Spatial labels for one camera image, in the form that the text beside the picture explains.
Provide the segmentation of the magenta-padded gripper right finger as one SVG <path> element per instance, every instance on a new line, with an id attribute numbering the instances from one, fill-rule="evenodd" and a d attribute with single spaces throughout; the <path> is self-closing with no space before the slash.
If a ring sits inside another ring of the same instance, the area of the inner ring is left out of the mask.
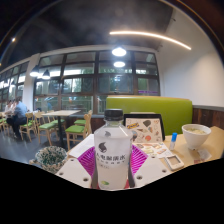
<path id="1" fill-rule="evenodd" d="M 129 162 L 128 182 L 131 188 L 140 188 L 170 174 L 156 155 L 147 155 L 133 145 Z"/>

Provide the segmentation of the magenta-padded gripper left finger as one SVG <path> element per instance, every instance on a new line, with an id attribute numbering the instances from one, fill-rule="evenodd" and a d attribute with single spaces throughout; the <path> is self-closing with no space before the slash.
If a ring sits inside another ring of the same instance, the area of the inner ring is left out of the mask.
<path id="1" fill-rule="evenodd" d="M 91 147 L 78 158 L 70 158 L 56 175 L 81 187 L 90 188 L 94 172 L 95 148 Z"/>

